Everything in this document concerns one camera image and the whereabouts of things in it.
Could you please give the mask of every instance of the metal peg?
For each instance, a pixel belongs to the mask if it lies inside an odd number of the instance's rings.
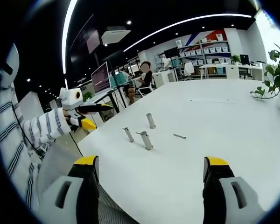
[[[176,137],[182,138],[182,139],[187,139],[187,137],[183,137],[183,136],[180,136],[178,134],[173,134],[173,135],[176,136]]]
[[[149,122],[150,129],[154,129],[155,124],[154,124],[153,117],[151,116],[151,113],[148,113],[146,116],[147,116],[147,119],[148,119],[148,122]]]
[[[126,135],[127,135],[127,137],[129,138],[130,142],[134,142],[135,140],[134,140],[134,138],[132,137],[130,130],[129,130],[127,127],[123,128],[123,130],[125,130]]]
[[[145,148],[147,150],[151,150],[154,147],[150,142],[150,139],[149,139],[149,136],[147,135],[147,132],[141,132],[141,133],[136,132],[136,134],[141,135],[141,138],[142,138],[142,140],[144,142],[144,145],[145,145]]]

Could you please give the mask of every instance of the office chair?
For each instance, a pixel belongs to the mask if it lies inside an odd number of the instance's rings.
[[[194,80],[191,76],[192,73],[194,73],[194,66],[192,62],[187,62],[185,63],[185,69],[183,71],[183,73],[181,72],[182,76],[184,76],[184,79],[182,79],[182,81],[186,81],[186,80]]]
[[[155,84],[154,84],[154,76],[155,75],[159,75],[160,73],[157,73],[157,74],[153,74],[152,75],[152,81],[150,82],[150,84],[149,84],[149,86],[148,87],[142,87],[142,88],[139,88],[138,89],[138,92],[141,94],[141,97],[144,97],[145,96],[145,93],[143,93],[143,92],[141,92],[142,90],[147,90],[147,89],[149,89],[150,90],[150,92],[152,92],[152,91],[154,91],[154,89],[155,89]]]

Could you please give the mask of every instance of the white tabletop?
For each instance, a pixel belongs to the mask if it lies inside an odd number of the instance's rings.
[[[259,85],[215,79],[166,84],[108,120],[79,147],[83,155],[99,156],[102,186],[141,224],[203,223],[207,155],[226,160],[269,210],[280,196],[280,98],[253,99],[249,91]],[[141,131],[147,131],[153,150],[144,149],[135,134]]]
[[[200,66],[200,69],[205,68],[215,68],[215,67],[239,67],[239,68],[247,68],[247,69],[258,69],[262,70],[262,67],[254,66],[254,65],[235,65],[235,64],[205,64],[203,66]]]

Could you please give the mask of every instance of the person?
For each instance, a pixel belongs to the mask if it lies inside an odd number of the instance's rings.
[[[151,71],[151,63],[150,62],[143,62],[141,64],[141,71],[143,73],[145,73],[144,78],[139,78],[139,82],[141,82],[141,86],[139,88],[143,88],[143,87],[149,87],[150,83],[152,82],[153,79],[153,73]],[[143,92],[144,94],[148,94],[150,93],[150,89],[143,89],[141,90],[141,92]]]
[[[41,165],[32,160],[31,152],[38,151],[43,143],[69,133],[70,127],[68,114],[62,108],[24,120],[13,84],[19,64],[19,54],[13,45],[6,63],[0,68],[0,152],[18,194],[31,210],[36,211],[39,207],[36,184]]]
[[[130,102],[129,102],[129,105],[133,104],[135,102],[135,98],[134,98],[134,84],[133,84],[133,80],[131,78],[131,76],[126,73],[126,71],[124,69],[120,70],[125,79],[126,79],[126,82],[128,83],[127,85],[124,86],[124,90],[125,90],[125,93],[126,93],[126,96],[129,98]]]

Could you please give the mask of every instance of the striped shirt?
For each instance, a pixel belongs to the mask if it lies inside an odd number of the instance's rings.
[[[0,89],[0,151],[7,175],[18,193],[32,210],[39,207],[36,185],[40,164],[32,162],[29,145],[14,115],[13,107],[20,125],[37,149],[39,146],[59,136],[69,133],[70,127],[63,115],[62,108],[54,109],[32,120],[24,120],[14,90]]]

